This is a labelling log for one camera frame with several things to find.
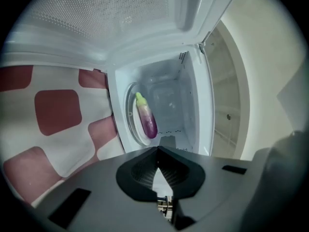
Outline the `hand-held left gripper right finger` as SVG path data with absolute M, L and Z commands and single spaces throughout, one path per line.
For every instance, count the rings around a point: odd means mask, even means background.
M 237 196 L 248 162 L 158 147 L 158 167 L 173 191 L 172 222 L 158 232 L 243 232 L 247 205 Z

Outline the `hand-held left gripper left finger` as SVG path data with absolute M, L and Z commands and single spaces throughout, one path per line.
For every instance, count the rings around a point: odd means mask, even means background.
M 35 210 L 45 232 L 169 232 L 152 189 L 156 147 L 96 162 L 57 186 Z

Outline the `purple eggplant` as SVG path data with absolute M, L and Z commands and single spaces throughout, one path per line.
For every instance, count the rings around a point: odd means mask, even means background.
M 142 96 L 142 94 L 136 92 L 135 96 L 143 131 L 148 138 L 153 139 L 158 133 L 154 115 L 148 105 L 147 100 Z

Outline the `white microwave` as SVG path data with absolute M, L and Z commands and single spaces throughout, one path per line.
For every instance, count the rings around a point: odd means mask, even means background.
M 214 97 L 206 40 L 233 0 L 32 0 L 4 42 L 5 66 L 37 64 L 108 75 L 126 152 L 163 145 L 210 155 Z M 131 83 L 154 115 L 149 146 L 132 137 Z

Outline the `red checkered tablecloth table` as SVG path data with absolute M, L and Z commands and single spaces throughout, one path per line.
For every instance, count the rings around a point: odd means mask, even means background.
M 122 154 L 106 74 L 0 67 L 0 170 L 18 198 L 35 207 L 86 166 Z

